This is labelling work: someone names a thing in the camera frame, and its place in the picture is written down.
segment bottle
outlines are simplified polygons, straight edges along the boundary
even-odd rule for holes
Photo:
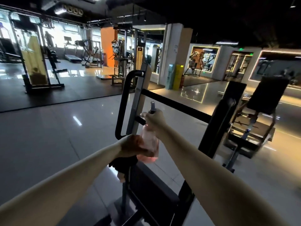
[[[156,112],[155,102],[152,101],[149,113],[153,114]],[[155,153],[154,157],[147,157],[143,155],[137,155],[137,159],[144,163],[153,163],[158,159],[159,156],[159,139],[156,137],[155,132],[150,130],[148,125],[145,124],[142,128],[140,136],[143,139],[143,145],[140,147],[148,149]]]

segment person's right arm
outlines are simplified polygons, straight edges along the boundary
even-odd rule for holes
[[[216,226],[287,225],[248,185],[169,127],[162,111],[142,116]]]

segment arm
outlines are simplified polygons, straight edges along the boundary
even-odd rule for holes
[[[274,209],[230,171],[169,127],[162,111],[143,113],[216,226],[287,225]]]
[[[24,191],[0,206],[0,225],[56,225],[113,159],[152,156],[138,147],[140,141],[139,136],[124,137]]]

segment ceiling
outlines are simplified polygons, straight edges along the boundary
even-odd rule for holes
[[[55,6],[41,8],[53,0],[0,0],[0,4],[54,15]],[[84,10],[81,18],[64,18],[86,23],[102,20],[108,23],[131,22],[135,25],[182,23],[193,28],[191,42],[214,44],[236,41],[239,46],[301,48],[301,1],[295,0],[59,0]],[[130,15],[127,18],[118,16]]]

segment orange wall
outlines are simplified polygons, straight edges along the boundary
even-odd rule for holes
[[[113,27],[102,28],[100,30],[101,34],[101,48],[103,52],[107,54],[107,65],[108,67],[114,67],[114,59],[111,57],[113,55],[112,41],[117,40],[117,30]]]

